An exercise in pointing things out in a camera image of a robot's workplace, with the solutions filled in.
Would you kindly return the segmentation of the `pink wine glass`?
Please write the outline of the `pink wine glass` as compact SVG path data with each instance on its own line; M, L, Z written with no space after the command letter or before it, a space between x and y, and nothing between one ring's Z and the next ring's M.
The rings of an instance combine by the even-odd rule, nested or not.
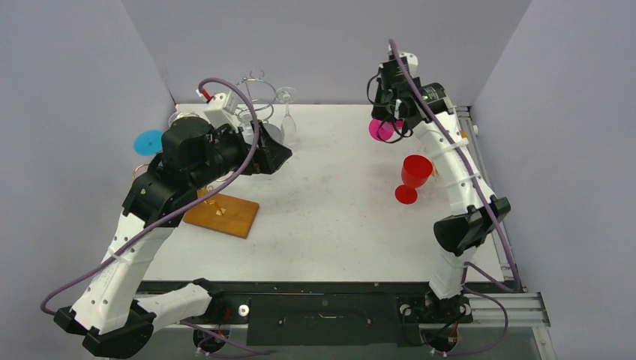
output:
M376 141L396 143L401 139L400 131L402 130L403 124L404 122L402 120L390 122L372 118L368 125L368 132Z

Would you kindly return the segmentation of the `blue wine glass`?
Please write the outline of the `blue wine glass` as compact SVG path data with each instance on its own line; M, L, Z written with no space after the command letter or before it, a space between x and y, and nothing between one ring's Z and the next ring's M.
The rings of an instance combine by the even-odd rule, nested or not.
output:
M154 156L162 151L163 132L153 129L142 132L133 141L133 150L142 156Z

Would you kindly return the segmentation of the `red wine glass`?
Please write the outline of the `red wine glass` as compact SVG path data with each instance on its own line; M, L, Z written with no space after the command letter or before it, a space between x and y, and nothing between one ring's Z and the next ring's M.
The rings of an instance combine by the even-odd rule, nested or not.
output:
M411 154L404 158L400 173L402 183L396 187L394 196L399 203L411 205L419 197L418 189L431 177L433 163L419 154Z

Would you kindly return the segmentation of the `clear glass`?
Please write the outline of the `clear glass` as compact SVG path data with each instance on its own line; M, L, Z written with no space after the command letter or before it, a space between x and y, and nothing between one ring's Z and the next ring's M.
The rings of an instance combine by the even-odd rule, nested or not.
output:
M195 112L174 112L168 119L168 128L171 128L173 124L179 119L185 119L189 117L198 117Z

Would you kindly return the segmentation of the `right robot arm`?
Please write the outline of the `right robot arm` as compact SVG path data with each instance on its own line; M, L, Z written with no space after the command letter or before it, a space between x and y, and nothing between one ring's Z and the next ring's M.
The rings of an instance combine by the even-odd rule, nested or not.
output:
M417 58L408 52L379 64L371 115L400 135L415 137L445 188L451 214L433 225L440 258L424 300L411 308L426 320L448 321L461 314L467 264L511 206L477 169L445 89L437 82L422 85L412 76L416 68Z

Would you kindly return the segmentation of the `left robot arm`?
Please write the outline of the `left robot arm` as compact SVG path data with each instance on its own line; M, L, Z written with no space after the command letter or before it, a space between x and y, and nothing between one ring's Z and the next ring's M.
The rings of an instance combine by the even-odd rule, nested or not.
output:
M136 298L137 289L183 214L197 204L201 188L228 174L271 175L293 154L262 124L247 143L232 126L214 127L197 116L174 121L161 142L160 153L124 199L97 273L74 304L55 312L55 323L82 336L93 356L128 359L160 329L194 317L207 323L221 318L224 302L208 280L150 298Z

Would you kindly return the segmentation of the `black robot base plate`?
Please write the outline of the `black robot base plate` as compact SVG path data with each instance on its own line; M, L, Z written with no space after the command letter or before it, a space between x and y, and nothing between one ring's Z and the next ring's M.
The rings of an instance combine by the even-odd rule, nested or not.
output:
M208 310L193 323L245 326L247 345L357 346L437 344L456 324L473 322L461 293L436 300L426 282L210 281Z

